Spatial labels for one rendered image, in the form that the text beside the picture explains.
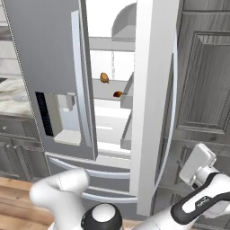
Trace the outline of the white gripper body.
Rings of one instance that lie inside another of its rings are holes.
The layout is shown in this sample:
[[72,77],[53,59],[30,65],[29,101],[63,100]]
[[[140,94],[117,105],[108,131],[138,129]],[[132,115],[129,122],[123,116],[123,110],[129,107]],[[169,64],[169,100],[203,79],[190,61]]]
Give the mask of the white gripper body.
[[216,160],[216,155],[204,144],[199,143],[194,146],[179,176],[188,186],[201,186],[211,173],[217,171],[214,167]]

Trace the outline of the low grey cupboard door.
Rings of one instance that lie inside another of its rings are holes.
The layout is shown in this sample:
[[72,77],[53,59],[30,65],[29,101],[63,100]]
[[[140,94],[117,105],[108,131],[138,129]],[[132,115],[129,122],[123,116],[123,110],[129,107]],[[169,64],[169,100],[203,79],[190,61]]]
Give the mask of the low grey cupboard door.
[[[170,207],[191,192],[191,188],[179,178],[179,173],[197,143],[197,141],[189,140],[172,140],[164,173],[155,193],[153,214]],[[205,145],[217,156],[214,166],[220,172],[230,176],[230,145],[208,142]],[[200,217],[193,228],[195,230],[230,230],[230,215],[214,219]]]

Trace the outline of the plain silver fridge door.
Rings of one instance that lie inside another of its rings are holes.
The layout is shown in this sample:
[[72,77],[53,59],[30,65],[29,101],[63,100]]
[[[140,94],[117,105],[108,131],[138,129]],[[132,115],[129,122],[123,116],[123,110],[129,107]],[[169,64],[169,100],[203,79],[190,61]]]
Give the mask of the plain silver fridge door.
[[144,217],[154,204],[179,5],[180,0],[137,0],[129,192]]

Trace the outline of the tall grey cupboard door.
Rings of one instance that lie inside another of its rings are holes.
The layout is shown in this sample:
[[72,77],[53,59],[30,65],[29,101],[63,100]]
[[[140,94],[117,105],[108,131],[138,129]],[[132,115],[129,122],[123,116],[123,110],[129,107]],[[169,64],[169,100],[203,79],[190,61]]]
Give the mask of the tall grey cupboard door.
[[175,136],[230,145],[230,0],[182,0]]

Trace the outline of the silver fridge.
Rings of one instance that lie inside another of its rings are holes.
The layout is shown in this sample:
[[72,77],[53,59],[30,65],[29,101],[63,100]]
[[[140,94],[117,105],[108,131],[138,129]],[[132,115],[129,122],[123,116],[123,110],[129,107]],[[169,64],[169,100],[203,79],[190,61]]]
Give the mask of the silver fridge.
[[[94,160],[83,160],[130,172],[137,0],[85,0],[85,4],[98,156]],[[108,75],[108,84],[101,82],[101,73]],[[119,98],[113,97],[117,91],[123,92]],[[34,119],[2,0],[0,115]],[[164,125],[159,168],[168,135],[169,129]],[[122,214],[128,218],[144,217],[137,214],[137,209]]]

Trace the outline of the brown chicken drumstick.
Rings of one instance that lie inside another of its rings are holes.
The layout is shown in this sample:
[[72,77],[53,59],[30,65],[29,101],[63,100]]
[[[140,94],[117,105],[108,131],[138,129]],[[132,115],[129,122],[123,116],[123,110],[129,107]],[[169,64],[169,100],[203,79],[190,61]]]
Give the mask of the brown chicken drumstick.
[[109,83],[110,82],[110,79],[108,77],[108,75],[106,73],[101,73],[100,75],[100,80],[102,83]]

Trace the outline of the silver fridge door with dispenser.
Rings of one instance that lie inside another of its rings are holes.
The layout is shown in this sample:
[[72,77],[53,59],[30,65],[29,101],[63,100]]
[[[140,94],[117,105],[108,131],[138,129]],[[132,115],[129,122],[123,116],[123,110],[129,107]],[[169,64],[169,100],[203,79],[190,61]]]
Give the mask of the silver fridge door with dispenser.
[[[44,151],[96,159],[85,0],[2,0],[2,5]],[[71,13],[76,10],[91,146],[84,142],[75,81]]]

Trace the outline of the silver freezer drawer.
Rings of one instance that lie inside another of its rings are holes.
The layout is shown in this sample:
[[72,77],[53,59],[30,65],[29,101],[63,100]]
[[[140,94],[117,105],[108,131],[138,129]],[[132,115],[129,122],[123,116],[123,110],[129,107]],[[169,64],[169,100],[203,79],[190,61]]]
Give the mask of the silver freezer drawer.
[[[46,153],[45,156],[47,158],[51,174],[61,173],[66,171],[66,169],[53,164],[49,160],[49,157],[56,158],[80,168],[111,173],[129,173],[128,169],[105,166],[97,164],[96,162],[85,161],[74,157],[60,156],[51,153]],[[129,179],[106,179],[90,176],[90,185],[83,193],[82,201],[86,208],[90,208],[100,202],[113,203],[122,212],[128,213],[135,211],[137,208],[137,197],[129,193]]]

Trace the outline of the grey base cupboards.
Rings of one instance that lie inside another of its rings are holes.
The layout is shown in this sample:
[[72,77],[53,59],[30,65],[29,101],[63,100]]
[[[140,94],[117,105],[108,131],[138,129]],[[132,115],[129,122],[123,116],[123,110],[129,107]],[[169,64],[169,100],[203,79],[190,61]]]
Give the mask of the grey base cupboards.
[[34,119],[0,115],[0,176],[21,181],[49,176]]

